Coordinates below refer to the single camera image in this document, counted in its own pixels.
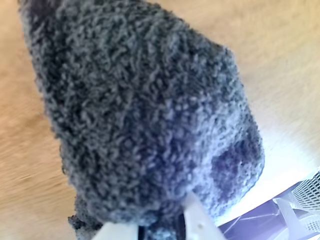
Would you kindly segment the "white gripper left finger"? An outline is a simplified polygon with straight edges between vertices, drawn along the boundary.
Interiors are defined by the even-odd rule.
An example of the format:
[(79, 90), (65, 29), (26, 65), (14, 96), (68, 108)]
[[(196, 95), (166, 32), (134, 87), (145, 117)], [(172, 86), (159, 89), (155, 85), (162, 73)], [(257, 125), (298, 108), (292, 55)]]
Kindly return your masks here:
[(134, 224), (105, 223), (92, 240), (137, 240), (139, 227)]

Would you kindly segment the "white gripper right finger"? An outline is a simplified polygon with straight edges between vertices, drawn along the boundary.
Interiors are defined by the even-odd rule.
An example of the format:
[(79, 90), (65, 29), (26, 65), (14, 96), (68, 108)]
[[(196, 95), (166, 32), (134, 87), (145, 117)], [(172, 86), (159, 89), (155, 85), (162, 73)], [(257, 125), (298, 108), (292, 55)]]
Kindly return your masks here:
[(226, 240), (194, 192), (187, 194), (182, 208), (175, 219), (178, 240)]

